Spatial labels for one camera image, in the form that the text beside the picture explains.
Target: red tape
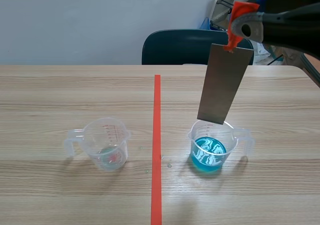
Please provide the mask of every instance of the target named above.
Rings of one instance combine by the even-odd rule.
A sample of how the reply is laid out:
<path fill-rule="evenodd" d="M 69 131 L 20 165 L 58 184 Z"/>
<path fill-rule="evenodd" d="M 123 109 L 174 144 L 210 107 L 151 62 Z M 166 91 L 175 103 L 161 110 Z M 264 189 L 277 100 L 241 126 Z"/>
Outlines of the red tape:
<path fill-rule="evenodd" d="M 161 76 L 154 75 L 151 225 L 162 224 L 161 188 Z"/>

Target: dark blue chair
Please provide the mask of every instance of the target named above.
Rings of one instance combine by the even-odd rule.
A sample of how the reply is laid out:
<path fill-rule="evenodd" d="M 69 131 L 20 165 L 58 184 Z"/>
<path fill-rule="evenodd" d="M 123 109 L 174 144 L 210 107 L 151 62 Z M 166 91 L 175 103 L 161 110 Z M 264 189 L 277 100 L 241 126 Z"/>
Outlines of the dark blue chair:
<path fill-rule="evenodd" d="M 156 31 L 149 35 L 142 48 L 143 65 L 208 64 L 211 44 L 226 45 L 228 35 L 224 31 L 177 29 Z M 238 47 L 254 49 L 243 39 Z M 249 62 L 252 65 L 254 56 Z"/>

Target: wooden table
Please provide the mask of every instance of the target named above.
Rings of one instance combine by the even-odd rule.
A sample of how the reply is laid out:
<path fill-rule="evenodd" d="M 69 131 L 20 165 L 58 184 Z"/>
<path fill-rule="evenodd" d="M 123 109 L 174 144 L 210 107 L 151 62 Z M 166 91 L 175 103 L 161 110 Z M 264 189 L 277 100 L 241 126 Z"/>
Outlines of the wooden table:
<path fill-rule="evenodd" d="M 209 175 L 188 162 L 187 139 L 205 71 L 0 66 L 0 224 L 149 225 L 154 74 L 161 74 L 164 225 L 318 225 L 319 88 L 296 67 L 248 67 L 227 121 L 252 129 L 255 151 L 246 160 L 239 147 Z M 68 159 L 67 130 L 108 116 L 132 132 L 124 168 L 99 171 L 80 149 Z"/>

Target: blue liquid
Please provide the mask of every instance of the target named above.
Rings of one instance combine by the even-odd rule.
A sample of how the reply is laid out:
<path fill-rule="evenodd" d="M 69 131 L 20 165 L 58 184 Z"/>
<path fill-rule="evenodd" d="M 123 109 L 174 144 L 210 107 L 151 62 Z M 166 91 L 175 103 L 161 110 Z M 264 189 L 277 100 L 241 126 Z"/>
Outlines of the blue liquid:
<path fill-rule="evenodd" d="M 200 148 L 210 153 L 224 154 L 227 152 L 225 146 L 212 137 L 200 137 L 195 142 Z M 226 156 L 207 154 L 194 145 L 191 151 L 191 159 L 198 169 L 211 172 L 221 168 Z"/>

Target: translucent plastic cup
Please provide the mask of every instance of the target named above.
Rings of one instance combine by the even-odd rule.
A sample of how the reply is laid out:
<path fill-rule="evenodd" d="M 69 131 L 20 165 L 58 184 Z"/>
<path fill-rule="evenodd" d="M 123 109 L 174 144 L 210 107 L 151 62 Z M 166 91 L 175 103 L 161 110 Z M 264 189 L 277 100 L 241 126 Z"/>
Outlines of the translucent plastic cup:
<path fill-rule="evenodd" d="M 251 131 L 234 128 L 229 123 L 223 125 L 198 120 L 188 133 L 191 140 L 190 157 L 194 165 L 206 172 L 222 167 L 228 156 L 238 144 L 243 145 L 244 155 L 249 155 L 256 141 Z"/>
<path fill-rule="evenodd" d="M 128 158 L 130 136 L 122 121 L 106 117 L 89 123 L 84 129 L 69 130 L 64 149 L 73 157 L 74 143 L 78 143 L 98 168 L 113 171 L 122 167 Z"/>

